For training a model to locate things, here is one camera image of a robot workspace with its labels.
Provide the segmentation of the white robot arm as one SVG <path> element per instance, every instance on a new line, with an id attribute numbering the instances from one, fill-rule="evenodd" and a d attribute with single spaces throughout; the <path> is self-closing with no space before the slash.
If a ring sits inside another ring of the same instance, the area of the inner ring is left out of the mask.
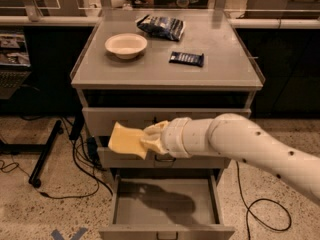
<path id="1" fill-rule="evenodd" d="M 320 158 L 290 147 L 238 114 L 176 118 L 143 130 L 141 144 L 175 158 L 221 155 L 279 178 L 320 204 Z"/>

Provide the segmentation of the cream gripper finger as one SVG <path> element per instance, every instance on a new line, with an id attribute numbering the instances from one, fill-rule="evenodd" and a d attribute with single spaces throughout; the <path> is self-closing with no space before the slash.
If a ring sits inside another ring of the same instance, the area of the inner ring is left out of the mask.
<path id="1" fill-rule="evenodd" d="M 152 124 L 144 129 L 148 136 L 160 136 L 163 130 L 167 127 L 169 122 L 167 120 Z"/>
<path id="2" fill-rule="evenodd" d="M 164 148 L 164 146 L 162 145 L 159 139 L 156 139 L 156 140 L 142 139 L 141 144 L 145 149 L 152 150 L 158 154 L 164 155 L 167 153 L 167 150 Z"/>

